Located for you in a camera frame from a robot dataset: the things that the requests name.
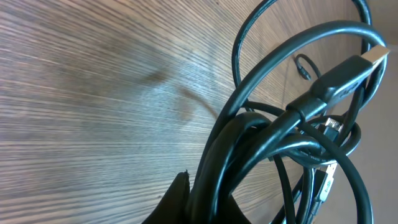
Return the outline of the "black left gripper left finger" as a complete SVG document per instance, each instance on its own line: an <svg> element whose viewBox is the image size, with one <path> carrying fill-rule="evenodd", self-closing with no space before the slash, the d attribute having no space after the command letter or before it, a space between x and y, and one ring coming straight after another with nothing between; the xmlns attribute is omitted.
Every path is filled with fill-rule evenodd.
<svg viewBox="0 0 398 224"><path fill-rule="evenodd" d="M190 195L189 173L180 172L174 178L154 211L143 224L185 223L184 210Z"/></svg>

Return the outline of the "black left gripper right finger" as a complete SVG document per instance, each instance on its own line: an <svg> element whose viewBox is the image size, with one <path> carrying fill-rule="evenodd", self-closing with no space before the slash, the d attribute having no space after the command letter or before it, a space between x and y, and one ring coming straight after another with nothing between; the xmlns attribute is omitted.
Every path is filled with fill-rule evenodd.
<svg viewBox="0 0 398 224"><path fill-rule="evenodd" d="M215 218L216 224L251 224L238 207L233 196L221 201Z"/></svg>

